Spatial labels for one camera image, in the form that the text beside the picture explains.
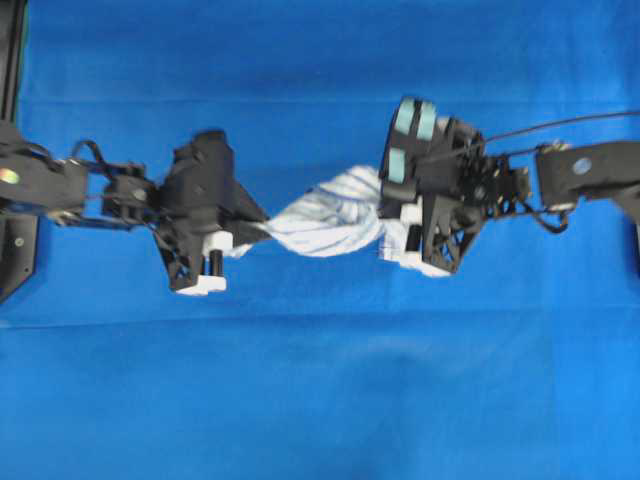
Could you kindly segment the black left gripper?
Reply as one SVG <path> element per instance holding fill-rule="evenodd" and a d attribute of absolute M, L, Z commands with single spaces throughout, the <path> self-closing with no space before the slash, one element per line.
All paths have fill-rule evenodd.
<path fill-rule="evenodd" d="M 225 132 L 197 133 L 174 151 L 171 169 L 159 187 L 153 236 L 171 291 L 205 296 L 224 290 L 224 277 L 203 269 L 209 252 L 266 241 L 263 227 L 269 219 L 234 179 L 233 151 Z M 212 247 L 208 237 L 218 231 L 220 247 Z"/>

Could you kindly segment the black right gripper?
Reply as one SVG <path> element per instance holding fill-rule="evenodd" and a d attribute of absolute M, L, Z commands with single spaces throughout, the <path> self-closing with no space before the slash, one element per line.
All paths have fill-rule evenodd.
<path fill-rule="evenodd" d="M 487 156 L 484 136 L 439 116 L 427 100 L 400 101 L 379 178 L 380 218 L 406 230 L 392 259 L 429 277 L 455 274 L 486 222 L 500 214 L 500 162 Z"/>

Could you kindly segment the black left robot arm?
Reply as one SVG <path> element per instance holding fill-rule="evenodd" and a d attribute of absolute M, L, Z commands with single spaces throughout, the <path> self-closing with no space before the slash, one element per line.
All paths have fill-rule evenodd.
<path fill-rule="evenodd" d="M 223 258 L 269 239 L 269 217 L 236 180 L 222 130 L 197 133 L 174 152 L 161 184 L 142 164 L 111 164 L 92 140 L 63 161 L 1 125 L 1 297 L 34 273 L 38 220 L 62 227 L 147 228 L 171 291 L 206 296 L 225 290 Z"/>

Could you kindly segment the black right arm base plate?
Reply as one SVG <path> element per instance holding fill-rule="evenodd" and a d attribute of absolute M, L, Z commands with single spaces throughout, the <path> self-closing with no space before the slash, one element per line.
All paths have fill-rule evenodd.
<path fill-rule="evenodd" d="M 640 221 L 639 221 L 639 217 L 637 219 L 634 220 L 634 227 L 633 227 L 633 245 L 635 247 L 635 264 L 637 267 L 637 272 L 639 275 L 639 271 L 640 271 Z"/>

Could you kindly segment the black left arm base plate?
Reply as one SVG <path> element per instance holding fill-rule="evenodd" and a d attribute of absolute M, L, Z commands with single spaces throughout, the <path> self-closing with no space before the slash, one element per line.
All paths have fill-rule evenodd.
<path fill-rule="evenodd" d="M 39 220 L 29 215 L 1 216 L 1 302 L 34 273 Z"/>

